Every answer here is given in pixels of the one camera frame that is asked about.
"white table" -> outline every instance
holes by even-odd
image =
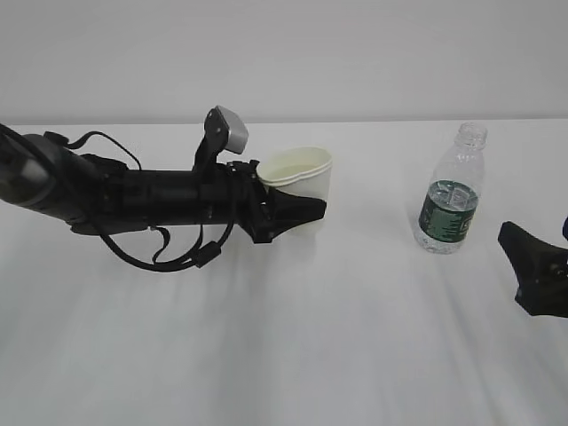
[[[409,220],[458,122],[250,125],[243,159],[334,154],[326,226],[271,246],[235,229],[202,270],[143,272],[0,204],[0,424],[566,424],[568,319],[514,302],[497,235],[512,220],[566,245],[568,121],[485,125],[485,192],[455,256],[420,249]],[[148,169],[188,170],[201,140],[200,125],[49,130],[93,128]],[[123,158],[103,139],[83,151]],[[171,255],[196,235],[179,232]],[[146,258],[161,246],[150,232],[118,240]]]

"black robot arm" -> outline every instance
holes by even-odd
[[[217,106],[204,127],[193,168],[172,171],[129,170],[117,160],[74,154],[77,144],[58,134],[22,137],[0,125],[0,199],[61,219],[74,233],[99,235],[123,260],[157,272],[203,266],[220,254],[233,225],[255,243],[270,243],[324,217],[323,200],[267,190],[256,174],[257,161],[217,163],[223,150],[241,154],[247,143],[236,114]],[[227,224],[224,237],[201,247],[201,234],[193,251],[163,263],[133,259],[110,238],[165,225],[211,224]]]
[[[568,219],[564,237],[568,239]],[[538,240],[512,222],[502,225],[499,243],[517,275],[515,300],[532,316],[568,318],[568,250]]]

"plastic bottle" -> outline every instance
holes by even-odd
[[[434,170],[414,237],[432,253],[451,254],[463,244],[483,189],[487,129],[461,125],[454,146]]]

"paper cup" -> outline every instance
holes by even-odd
[[[327,201],[332,167],[331,154],[316,146],[303,146],[276,154],[256,168],[260,181],[283,193]],[[290,230],[296,235],[314,235],[323,220]]]

